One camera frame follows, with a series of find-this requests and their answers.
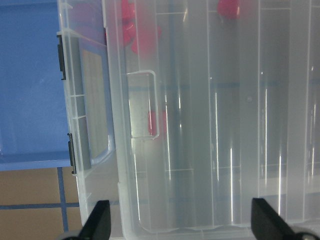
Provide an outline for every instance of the tiled floor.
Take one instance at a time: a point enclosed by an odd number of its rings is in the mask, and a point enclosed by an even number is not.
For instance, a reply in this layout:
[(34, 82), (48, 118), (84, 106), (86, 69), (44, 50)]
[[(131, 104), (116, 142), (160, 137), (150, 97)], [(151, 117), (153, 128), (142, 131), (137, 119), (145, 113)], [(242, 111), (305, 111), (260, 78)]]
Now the tiled floor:
[(54, 240), (81, 229), (71, 167), (0, 171), (1, 239)]

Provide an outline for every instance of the plastic storage box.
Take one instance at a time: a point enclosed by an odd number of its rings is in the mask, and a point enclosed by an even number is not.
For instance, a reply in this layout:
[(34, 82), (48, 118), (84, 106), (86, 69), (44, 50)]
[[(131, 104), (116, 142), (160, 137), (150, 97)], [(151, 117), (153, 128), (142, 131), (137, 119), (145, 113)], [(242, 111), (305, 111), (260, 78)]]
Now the plastic storage box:
[(262, 197), (320, 232), (319, 0), (60, 0), (59, 12), (83, 222), (110, 199), (128, 240), (250, 239)]
[(58, 6), (0, 2), (0, 171), (70, 166)]

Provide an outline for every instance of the blue plastic bin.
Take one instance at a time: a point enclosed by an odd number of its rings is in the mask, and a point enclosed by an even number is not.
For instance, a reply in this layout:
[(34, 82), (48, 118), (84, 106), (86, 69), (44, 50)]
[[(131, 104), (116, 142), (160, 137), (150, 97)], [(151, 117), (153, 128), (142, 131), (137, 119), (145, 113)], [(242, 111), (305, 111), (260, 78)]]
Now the blue plastic bin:
[(0, 2), (0, 171), (70, 165), (55, 0)]

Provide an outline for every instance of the tile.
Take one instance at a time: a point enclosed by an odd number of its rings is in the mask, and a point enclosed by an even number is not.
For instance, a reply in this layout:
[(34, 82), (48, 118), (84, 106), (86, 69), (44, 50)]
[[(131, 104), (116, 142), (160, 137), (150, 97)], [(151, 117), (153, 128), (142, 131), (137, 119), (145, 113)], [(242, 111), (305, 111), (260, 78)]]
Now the tile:
[(0, 210), (1, 239), (54, 240), (63, 233), (61, 208)]
[(68, 207), (66, 209), (68, 217), (69, 231), (80, 230), (82, 228), (80, 208), (79, 207)]
[(63, 167), (63, 183), (64, 183), (64, 193), (65, 201), (67, 203), (78, 203), (78, 188), (77, 188), (77, 179), (75, 176), (72, 176), (73, 168), (72, 167)]
[(0, 205), (60, 202), (56, 168), (0, 171)]

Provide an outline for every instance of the black hinge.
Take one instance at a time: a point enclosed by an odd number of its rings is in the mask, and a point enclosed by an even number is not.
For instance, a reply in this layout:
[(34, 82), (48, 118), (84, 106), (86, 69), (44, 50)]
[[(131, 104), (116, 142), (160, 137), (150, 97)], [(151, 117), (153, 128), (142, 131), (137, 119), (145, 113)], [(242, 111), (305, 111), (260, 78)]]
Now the black hinge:
[(74, 140), (72, 138), (72, 133), (68, 133), (67, 135), (69, 136), (68, 147), (69, 147), (70, 164), (73, 167), (72, 174), (77, 174)]
[(59, 56), (60, 71), (62, 72), (61, 80), (66, 80), (66, 67), (65, 67), (65, 58), (64, 58), (64, 46), (62, 44), (62, 36), (61, 34), (58, 34), (56, 37), (59, 39), (58, 56)]

